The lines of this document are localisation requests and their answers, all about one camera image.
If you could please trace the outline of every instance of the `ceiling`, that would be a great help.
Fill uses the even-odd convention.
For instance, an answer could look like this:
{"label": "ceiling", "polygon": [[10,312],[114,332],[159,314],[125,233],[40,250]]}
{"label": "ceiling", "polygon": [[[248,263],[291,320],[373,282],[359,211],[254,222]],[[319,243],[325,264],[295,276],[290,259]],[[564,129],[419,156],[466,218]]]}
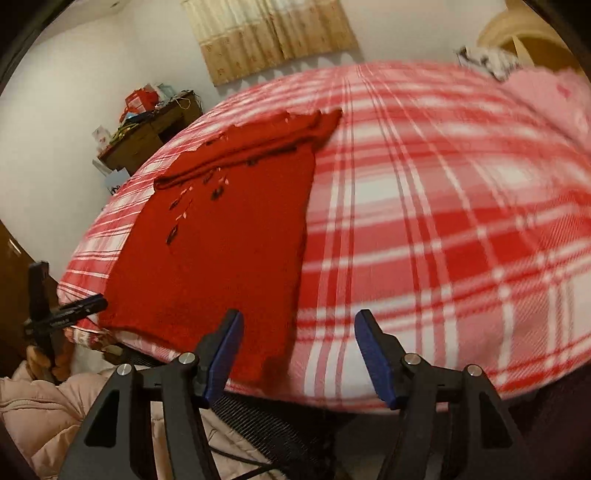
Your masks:
{"label": "ceiling", "polygon": [[37,38],[36,43],[84,23],[114,15],[131,0],[76,0],[57,17]]}

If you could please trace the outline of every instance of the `desk drawer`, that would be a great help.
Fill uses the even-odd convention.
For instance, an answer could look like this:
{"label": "desk drawer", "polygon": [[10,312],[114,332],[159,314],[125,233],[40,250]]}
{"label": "desk drawer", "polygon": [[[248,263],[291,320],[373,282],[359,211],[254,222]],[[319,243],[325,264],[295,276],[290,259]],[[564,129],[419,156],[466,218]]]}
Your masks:
{"label": "desk drawer", "polygon": [[150,125],[152,126],[152,129],[159,134],[182,117],[183,111],[178,105],[176,105],[170,111],[154,118],[154,120],[150,122]]}
{"label": "desk drawer", "polygon": [[113,170],[126,168],[129,174],[133,175],[162,145],[156,135],[147,135],[141,141],[120,145],[103,161]]}

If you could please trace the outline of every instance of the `bed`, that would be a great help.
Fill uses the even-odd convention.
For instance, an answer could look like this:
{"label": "bed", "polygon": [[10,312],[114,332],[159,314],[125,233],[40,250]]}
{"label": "bed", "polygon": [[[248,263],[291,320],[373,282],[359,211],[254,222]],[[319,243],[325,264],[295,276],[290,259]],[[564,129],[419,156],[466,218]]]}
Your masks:
{"label": "bed", "polygon": [[[343,119],[316,155],[295,345],[273,398],[384,408],[353,334],[361,308],[435,365],[481,365],[504,397],[586,363],[589,157],[496,81],[448,64],[310,70],[231,96],[114,195],[74,252],[60,301],[104,292],[155,176],[181,152],[262,113],[335,107]],[[95,322],[70,337],[112,336],[161,361],[179,354]],[[232,381],[227,390],[264,396]]]}

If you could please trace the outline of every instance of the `wooden cabinet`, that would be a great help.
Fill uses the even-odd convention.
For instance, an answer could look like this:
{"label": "wooden cabinet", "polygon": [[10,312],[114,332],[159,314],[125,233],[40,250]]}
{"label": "wooden cabinet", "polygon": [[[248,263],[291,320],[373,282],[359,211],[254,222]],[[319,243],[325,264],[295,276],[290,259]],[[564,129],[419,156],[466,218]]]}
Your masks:
{"label": "wooden cabinet", "polygon": [[111,170],[126,168],[133,175],[160,147],[202,114],[195,94],[187,92],[127,132],[99,159]]}
{"label": "wooden cabinet", "polygon": [[[33,259],[0,222],[0,377],[12,375],[25,358],[22,324],[29,316],[28,267]],[[57,283],[46,280],[47,297],[57,306]]]}

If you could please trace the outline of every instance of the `metal screw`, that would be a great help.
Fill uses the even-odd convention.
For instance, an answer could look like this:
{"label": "metal screw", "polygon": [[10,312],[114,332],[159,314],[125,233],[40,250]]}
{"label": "metal screw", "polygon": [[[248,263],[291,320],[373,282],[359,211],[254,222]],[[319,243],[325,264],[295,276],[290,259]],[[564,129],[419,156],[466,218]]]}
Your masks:
{"label": "metal screw", "polygon": [[195,354],[192,352],[181,353],[178,361],[183,365],[192,364],[195,361]]}
{"label": "metal screw", "polygon": [[119,375],[127,375],[131,373],[131,365],[130,364],[121,364],[117,367],[117,373]]}
{"label": "metal screw", "polygon": [[468,373],[473,377],[479,377],[482,375],[482,368],[478,365],[468,365]]}
{"label": "metal screw", "polygon": [[407,353],[406,355],[404,355],[404,361],[408,365],[418,365],[419,363],[421,363],[421,357],[418,356],[416,353]]}

